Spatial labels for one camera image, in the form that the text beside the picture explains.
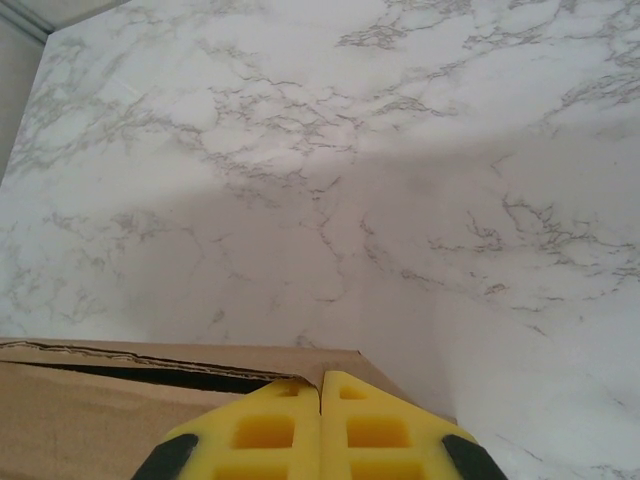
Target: yellow foam piece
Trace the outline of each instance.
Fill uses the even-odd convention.
[[[199,437],[179,480],[319,480],[314,387],[280,380],[175,428]]]
[[[321,480],[460,480],[442,437],[465,430],[344,372],[322,390]]]

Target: gray wall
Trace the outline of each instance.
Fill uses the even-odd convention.
[[[17,0],[56,30],[89,18],[128,0]]]
[[[0,179],[11,154],[42,45],[0,18]]]

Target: marble wall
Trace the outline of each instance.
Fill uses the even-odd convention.
[[[639,26],[140,0],[58,32],[0,190],[0,332],[357,348],[510,478],[637,478]]]

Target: box opening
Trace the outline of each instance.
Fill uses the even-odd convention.
[[[42,367],[54,370],[66,370],[89,375],[130,380],[133,382],[166,385],[169,387],[188,388],[191,390],[203,390],[207,392],[247,394],[270,383],[270,380],[265,379],[233,377],[216,373],[177,370],[174,368],[115,367],[37,362],[6,363],[30,365],[33,367]]]

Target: brown cardboard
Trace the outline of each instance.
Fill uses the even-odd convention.
[[[171,428],[240,397],[60,369],[85,367],[299,377],[319,389],[325,371],[342,370],[403,396],[358,352],[0,339],[0,479],[128,479]]]

